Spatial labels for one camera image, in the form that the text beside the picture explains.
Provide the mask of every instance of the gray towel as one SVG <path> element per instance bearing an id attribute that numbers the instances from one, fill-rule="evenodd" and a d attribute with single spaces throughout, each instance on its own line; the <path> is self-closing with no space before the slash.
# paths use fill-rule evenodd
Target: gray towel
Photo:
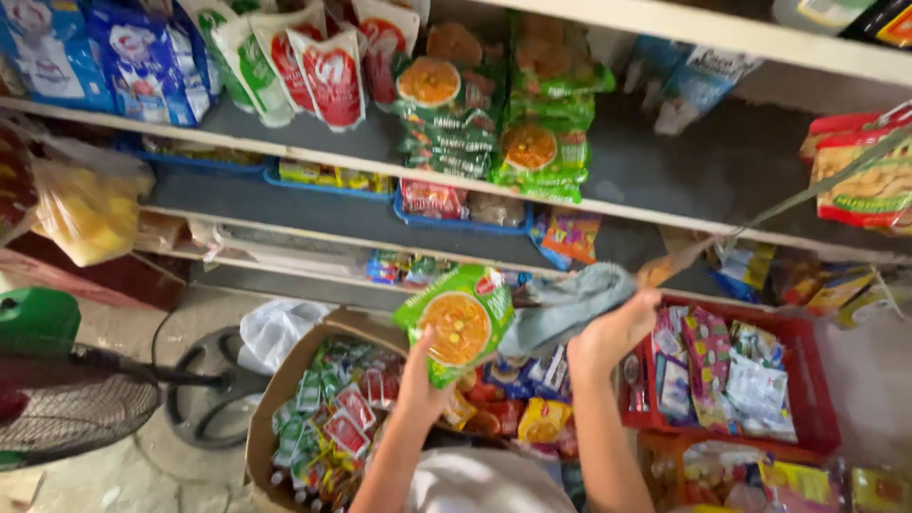
<path id="1" fill-rule="evenodd" d="M 599 262 L 560 283 L 531 282 L 527 291 L 542 306 L 516 310 L 497 349 L 504 356 L 546 356 L 590 320 L 623 305 L 637 292 L 637 282 L 623 267 Z"/>

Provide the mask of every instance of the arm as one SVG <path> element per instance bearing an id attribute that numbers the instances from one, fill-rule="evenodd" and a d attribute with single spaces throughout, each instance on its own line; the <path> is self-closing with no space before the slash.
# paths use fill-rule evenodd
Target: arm
<path id="1" fill-rule="evenodd" d="M 401 513 L 405 507 L 424 439 L 455 386 L 437 390 L 430 384 L 427 361 L 433 342 L 432 330 L 426 330 L 409 352 L 396 409 L 348 513 Z"/>
<path id="2" fill-rule="evenodd" d="M 660 299 L 656 291 L 636 294 L 620 309 L 593 320 L 567 347 L 580 466 L 594 513 L 655 511 L 627 445 L 611 371 L 652 331 Z"/>

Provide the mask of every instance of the yellow plastic bag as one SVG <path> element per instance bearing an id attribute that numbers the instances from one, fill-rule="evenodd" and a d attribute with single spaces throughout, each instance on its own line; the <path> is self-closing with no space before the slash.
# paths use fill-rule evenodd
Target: yellow plastic bag
<path id="1" fill-rule="evenodd" d="M 136 242 L 139 199 L 153 180 L 148 165 L 80 141 L 35 137 L 54 160 L 33 159 L 38 193 L 32 229 L 80 267 L 128 254 Z"/>

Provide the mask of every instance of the person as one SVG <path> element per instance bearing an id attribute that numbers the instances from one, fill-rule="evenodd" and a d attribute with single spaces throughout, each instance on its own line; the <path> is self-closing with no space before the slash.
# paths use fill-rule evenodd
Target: person
<path id="1" fill-rule="evenodd" d="M 656 322 L 661 296 L 638 292 L 593 319 L 567 344 L 580 466 L 592 513 L 654 513 L 620 422 L 611 372 Z M 409 353 L 399 401 L 349 513 L 571 513 L 562 488 L 537 464 L 509 451 L 421 447 L 453 390 L 434 388 L 425 334 Z"/>

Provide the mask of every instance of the white shirt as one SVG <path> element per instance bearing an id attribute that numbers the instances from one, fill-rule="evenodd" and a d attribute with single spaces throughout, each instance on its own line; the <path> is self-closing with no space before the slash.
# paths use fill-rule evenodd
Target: white shirt
<path id="1" fill-rule="evenodd" d="M 408 513 L 575 513 L 537 462 L 508 451 L 426 452 L 411 479 Z"/>

